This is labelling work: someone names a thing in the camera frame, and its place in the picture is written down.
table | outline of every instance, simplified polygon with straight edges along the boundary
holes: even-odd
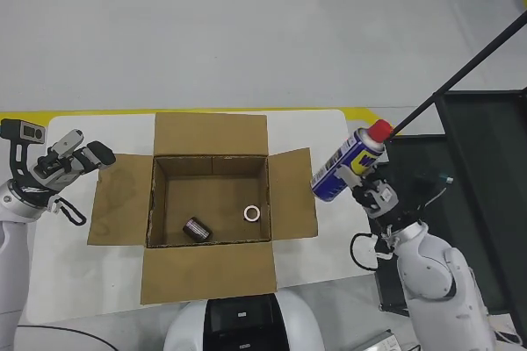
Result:
[[[270,154],[310,147],[313,171],[347,138],[343,113],[325,111],[247,112],[268,116]],[[101,140],[116,153],[152,154],[154,114],[58,117],[47,131],[47,146],[69,130],[83,131],[85,142]],[[62,195],[88,218],[97,173],[80,177]],[[349,255],[354,233],[368,232],[365,212],[349,192],[326,204],[316,201],[317,238],[274,242],[278,287],[369,274]],[[43,215],[37,224],[26,316],[49,323],[141,308],[142,247],[89,247],[90,226],[72,226],[63,216]],[[357,251],[373,264],[373,252]]]

small can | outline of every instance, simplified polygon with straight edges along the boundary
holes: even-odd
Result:
[[[362,175],[385,151],[383,142],[391,131],[392,127],[384,119],[368,129],[357,129],[313,175],[311,186],[316,197],[326,202],[334,200],[347,187],[335,175],[336,170],[346,165],[356,175]]]
[[[213,235],[213,231],[197,217],[191,217],[191,219],[185,223],[183,230],[184,233],[189,235],[196,242],[207,241],[211,235]]]

box flap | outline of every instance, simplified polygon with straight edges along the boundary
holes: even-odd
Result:
[[[223,113],[156,113],[155,156],[267,155],[267,117]]]
[[[152,179],[152,156],[116,154],[99,171],[88,245],[144,245]]]
[[[274,240],[318,235],[310,149],[302,148],[268,158],[270,174],[271,235]]]
[[[148,248],[141,304],[239,297],[277,290],[270,242]]]

wd-40 can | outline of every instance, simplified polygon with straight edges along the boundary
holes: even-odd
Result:
[[[357,129],[313,175],[313,193],[320,200],[332,201],[347,187],[343,179],[335,175],[336,170],[346,165],[356,175],[362,175],[385,151],[383,142],[391,131],[392,127],[384,119],[379,119],[369,129]]]

open cardboard box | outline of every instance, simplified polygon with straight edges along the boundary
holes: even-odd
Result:
[[[311,177],[308,148],[268,155],[265,116],[158,113],[154,155],[99,172],[88,244],[145,246],[142,304],[274,292],[271,242],[318,233]],[[193,216],[208,241],[182,231]]]

